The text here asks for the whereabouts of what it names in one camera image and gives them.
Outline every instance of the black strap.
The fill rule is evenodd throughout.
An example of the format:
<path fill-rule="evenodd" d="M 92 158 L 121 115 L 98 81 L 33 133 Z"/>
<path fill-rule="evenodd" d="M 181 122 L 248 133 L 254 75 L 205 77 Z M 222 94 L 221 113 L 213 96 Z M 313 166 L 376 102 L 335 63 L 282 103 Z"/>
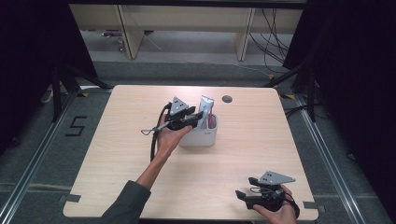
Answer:
<path fill-rule="evenodd" d="M 297 205 L 297 203 L 294 200 L 289 200 L 287 198 L 285 198 L 285 201 L 288 202 L 291 205 L 291 207 L 294 208 L 294 212 L 296 213 L 296 218 L 298 218 L 300 216 L 300 208 Z"/>
<path fill-rule="evenodd" d="M 161 123 L 161 118 L 163 117 L 163 113 L 165 112 L 166 109 L 170 109 L 172 106 L 172 103 L 167 104 L 166 106 L 163 107 L 163 110 L 161 111 L 160 117 L 158 118 L 157 126 L 156 128 L 160 127 Z M 154 159 L 155 155 L 155 143 L 157 142 L 157 137 L 158 137 L 159 132 L 154 132 L 152 135 L 152 141 L 151 141 L 151 152 L 150 152 L 150 161 Z"/>

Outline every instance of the robotic grabber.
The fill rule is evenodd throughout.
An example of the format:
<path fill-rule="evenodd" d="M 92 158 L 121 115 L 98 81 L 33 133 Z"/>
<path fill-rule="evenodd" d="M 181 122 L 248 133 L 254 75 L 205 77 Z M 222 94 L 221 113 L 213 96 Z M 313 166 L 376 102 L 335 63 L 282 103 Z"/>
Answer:
<path fill-rule="evenodd" d="M 280 184 L 294 182 L 295 179 L 280 175 L 275 172 L 268 171 L 259 179 L 250 177 L 248 182 L 250 185 L 254 185 L 257 188 L 250 188 L 253 193 L 258 193 L 256 196 L 247 196 L 246 193 L 236 190 L 236 197 L 244 201 L 247 205 L 247 209 L 253 209 L 254 204 L 259 204 L 270 211 L 277 211 L 282 206 L 284 201 L 291 204 L 296 213 L 296 217 L 300 215 L 300 208 L 296 202 L 286 198 L 285 191 L 280 187 Z"/>
<path fill-rule="evenodd" d="M 165 117 L 164 124 L 160 125 L 165 110 L 168 110 L 168 113 Z M 161 115 L 158 118 L 157 126 L 152 128 L 151 130 L 141 131 L 141 133 L 144 135 L 149 135 L 151 132 L 154 132 L 151 141 L 151 152 L 150 152 L 151 161 L 154 159 L 155 143 L 157 141 L 158 133 L 165 127 L 173 131 L 180 130 L 189 125 L 191 125 L 192 128 L 197 127 L 198 120 L 203 117 L 204 111 L 201 111 L 197 114 L 193 114 L 194 112 L 195 112 L 195 106 L 189 107 L 186 103 L 184 103 L 177 97 L 174 97 L 172 103 L 168 103 L 166 106 L 163 107 L 163 110 L 161 111 Z"/>

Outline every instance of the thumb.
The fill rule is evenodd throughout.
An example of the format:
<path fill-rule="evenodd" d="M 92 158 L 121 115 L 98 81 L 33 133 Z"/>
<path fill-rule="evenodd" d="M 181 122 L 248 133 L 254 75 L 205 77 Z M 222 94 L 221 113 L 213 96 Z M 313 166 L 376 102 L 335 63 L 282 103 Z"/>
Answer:
<path fill-rule="evenodd" d="M 178 133 L 179 137 L 181 138 L 184 136 L 184 134 L 189 133 L 191 130 L 192 130 L 192 126 L 189 125 L 189 126 L 186 126 L 182 129 L 178 130 L 177 133 Z"/>
<path fill-rule="evenodd" d="M 270 217 L 273 214 L 273 212 L 258 204 L 254 204 L 253 209 L 266 218 Z"/>

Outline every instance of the white container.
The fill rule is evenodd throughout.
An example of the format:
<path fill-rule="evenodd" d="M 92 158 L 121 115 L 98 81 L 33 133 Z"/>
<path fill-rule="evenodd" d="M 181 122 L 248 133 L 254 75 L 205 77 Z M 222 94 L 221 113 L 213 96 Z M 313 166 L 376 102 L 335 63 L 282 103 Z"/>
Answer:
<path fill-rule="evenodd" d="M 219 127 L 219 120 L 216 115 L 212 115 L 213 128 L 196 127 L 192 129 L 189 133 L 186 133 L 178 143 L 181 147 L 211 147 L 215 145 L 216 134 Z"/>

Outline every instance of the finger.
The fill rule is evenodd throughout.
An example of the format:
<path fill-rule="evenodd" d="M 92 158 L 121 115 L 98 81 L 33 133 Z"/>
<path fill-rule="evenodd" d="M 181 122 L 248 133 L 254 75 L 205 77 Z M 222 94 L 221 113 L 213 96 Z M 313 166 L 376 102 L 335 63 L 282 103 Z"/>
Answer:
<path fill-rule="evenodd" d="M 273 212 L 269 211 L 268 209 L 258 204 L 254 204 L 253 209 L 266 218 L 270 217 L 273 214 Z"/>
<path fill-rule="evenodd" d="M 163 125 L 163 124 L 165 123 L 166 115 L 167 115 L 167 114 L 163 114 L 163 116 L 161 117 L 160 126 Z"/>
<path fill-rule="evenodd" d="M 184 134 L 189 133 L 191 130 L 192 130 L 192 126 L 191 125 L 186 126 L 186 127 L 184 127 L 184 128 L 182 128 L 182 129 L 177 131 L 177 136 L 181 138 L 181 137 L 184 136 Z"/>
<path fill-rule="evenodd" d="M 288 193 L 289 195 L 291 195 L 291 190 L 289 190 L 286 186 L 280 185 L 280 187 L 285 191 L 285 193 Z"/>

